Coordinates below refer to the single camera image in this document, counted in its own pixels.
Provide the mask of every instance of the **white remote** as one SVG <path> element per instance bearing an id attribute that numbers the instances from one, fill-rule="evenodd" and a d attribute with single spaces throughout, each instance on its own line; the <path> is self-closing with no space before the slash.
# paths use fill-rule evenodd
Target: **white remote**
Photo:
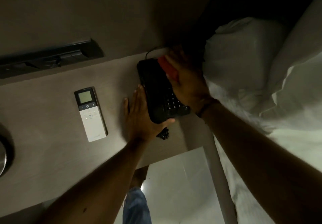
<path id="1" fill-rule="evenodd" d="M 89 142 L 106 137 L 104 121 L 98 107 L 94 89 L 84 88 L 75 92 L 80 116 Z"/>

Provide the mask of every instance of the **hand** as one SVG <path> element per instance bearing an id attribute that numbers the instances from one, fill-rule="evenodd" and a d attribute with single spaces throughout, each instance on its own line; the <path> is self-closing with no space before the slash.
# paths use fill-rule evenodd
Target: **hand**
<path id="1" fill-rule="evenodd" d="M 179 73 L 179 82 L 172 80 L 167 75 L 168 80 L 172 84 L 175 96 L 183 104 L 190 106 L 193 112 L 199 112 L 203 105 L 211 99 L 202 72 L 192 67 L 183 50 L 177 53 L 171 51 L 170 55 L 166 55 L 165 57 Z"/>
<path id="2" fill-rule="evenodd" d="M 124 116 L 129 140 L 151 141 L 165 127 L 175 122 L 174 119 L 168 119 L 161 124 L 155 124 L 150 120 L 147 110 L 147 98 L 143 86 L 138 85 L 134 91 L 132 102 L 124 99 Z"/>

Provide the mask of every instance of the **leg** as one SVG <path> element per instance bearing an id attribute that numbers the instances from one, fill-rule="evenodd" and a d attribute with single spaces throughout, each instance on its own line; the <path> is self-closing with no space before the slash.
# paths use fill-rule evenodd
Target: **leg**
<path id="1" fill-rule="evenodd" d="M 146 178 L 147 169 L 148 166 L 137 169 L 134 173 L 130 190 L 124 203 L 123 224 L 151 224 L 147 200 L 141 191 L 141 185 Z"/>

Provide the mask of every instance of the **forearm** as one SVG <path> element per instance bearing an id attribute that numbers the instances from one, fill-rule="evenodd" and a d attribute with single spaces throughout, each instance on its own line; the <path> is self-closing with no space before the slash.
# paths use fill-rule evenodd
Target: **forearm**
<path id="1" fill-rule="evenodd" d="M 302 223 L 321 211 L 322 174 L 239 119 L 221 104 L 203 113 L 257 201 L 277 223 Z"/>
<path id="2" fill-rule="evenodd" d="M 113 224 L 146 146 L 129 142 L 55 201 L 39 223 Z"/>

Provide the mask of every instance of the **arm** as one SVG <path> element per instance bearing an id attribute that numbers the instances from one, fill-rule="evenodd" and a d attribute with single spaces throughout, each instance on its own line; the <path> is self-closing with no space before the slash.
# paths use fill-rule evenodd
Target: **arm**
<path id="1" fill-rule="evenodd" d="M 114 223 L 148 143 L 174 121 L 151 122 L 141 85 L 134 92 L 130 106 L 129 100 L 124 100 L 124 115 L 128 144 L 55 201 L 39 224 Z"/>
<path id="2" fill-rule="evenodd" d="M 256 200 L 276 223 L 316 223 L 322 213 L 322 173 L 252 128 L 211 98 L 203 76 L 184 54 L 167 60 L 178 70 L 177 98 L 211 128 Z"/>

